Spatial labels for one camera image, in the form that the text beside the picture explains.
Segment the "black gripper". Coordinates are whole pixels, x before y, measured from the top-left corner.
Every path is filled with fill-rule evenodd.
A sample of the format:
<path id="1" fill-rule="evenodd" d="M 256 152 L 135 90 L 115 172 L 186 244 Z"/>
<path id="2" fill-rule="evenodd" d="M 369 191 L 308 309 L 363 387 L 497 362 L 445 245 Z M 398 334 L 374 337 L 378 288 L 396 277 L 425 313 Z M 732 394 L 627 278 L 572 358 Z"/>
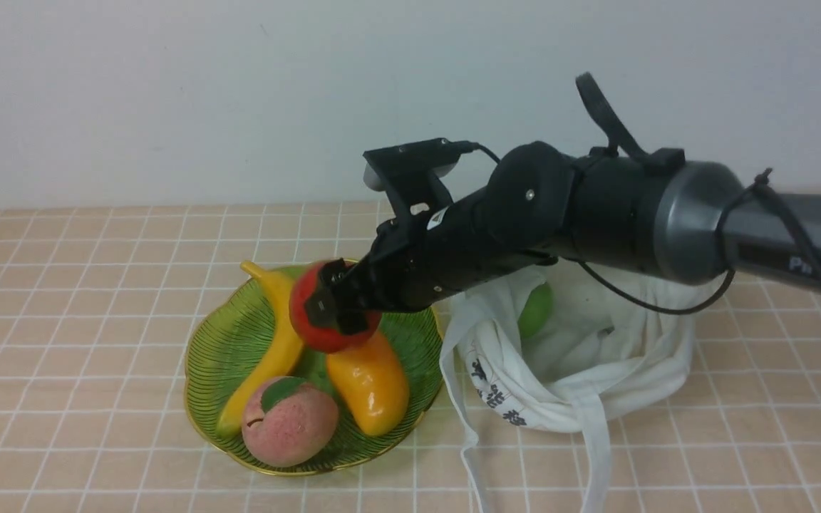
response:
<path id="1" fill-rule="evenodd" d="M 313 263 L 306 274 L 309 321 L 336 321 L 341 335 L 371 329 L 371 312 L 422 311 L 498 277 L 557 263 L 554 237 L 566 224 L 574 157 L 545 142 L 498 160 L 485 186 L 435 213 L 382 224 L 371 249 Z"/>

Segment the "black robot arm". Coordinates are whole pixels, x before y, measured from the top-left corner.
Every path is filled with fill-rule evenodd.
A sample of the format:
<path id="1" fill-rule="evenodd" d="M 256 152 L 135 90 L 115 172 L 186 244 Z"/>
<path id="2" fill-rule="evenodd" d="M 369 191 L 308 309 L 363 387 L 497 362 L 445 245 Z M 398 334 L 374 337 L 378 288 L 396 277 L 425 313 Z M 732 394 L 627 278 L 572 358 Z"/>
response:
<path id="1" fill-rule="evenodd" d="M 737 271 L 821 289 L 821 195 L 748 186 L 723 165 L 662 149 L 573 158 L 543 142 L 495 159 L 488 184 L 453 201 L 442 181 L 482 145 L 440 138 L 368 150 L 364 180 L 394 217 L 356 264 L 323 263 L 294 287 L 291 315 L 356 335 L 375 312 L 423 311 L 529 266 L 566 259 L 698 285 Z"/>

